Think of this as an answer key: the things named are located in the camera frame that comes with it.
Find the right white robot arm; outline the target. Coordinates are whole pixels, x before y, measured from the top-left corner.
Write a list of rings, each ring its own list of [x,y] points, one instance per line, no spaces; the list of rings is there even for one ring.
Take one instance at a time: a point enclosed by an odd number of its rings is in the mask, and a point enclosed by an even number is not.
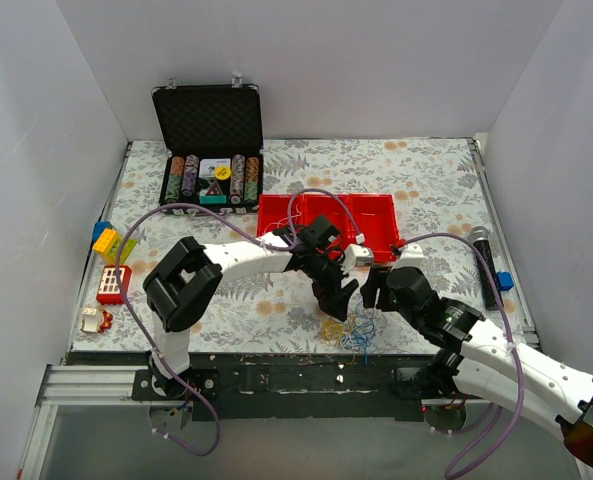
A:
[[[439,351],[425,370],[440,397],[458,392],[491,401],[560,439],[593,468],[593,375],[508,339],[483,313],[442,298],[415,267],[373,268],[366,307],[400,314]]]

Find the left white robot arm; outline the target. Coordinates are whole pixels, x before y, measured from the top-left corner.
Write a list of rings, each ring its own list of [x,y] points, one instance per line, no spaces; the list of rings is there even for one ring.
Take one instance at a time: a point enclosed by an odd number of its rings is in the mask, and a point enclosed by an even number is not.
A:
[[[190,329],[205,313],[219,285],[256,274],[301,271],[312,281],[318,306],[340,321],[347,319],[349,301],[358,288],[347,281],[357,266],[373,263],[373,253],[349,244],[336,256],[333,241],[339,230],[323,215],[293,232],[275,229],[253,241],[198,243],[184,237],[144,281],[154,322],[154,387],[169,400],[181,398],[189,386]]]

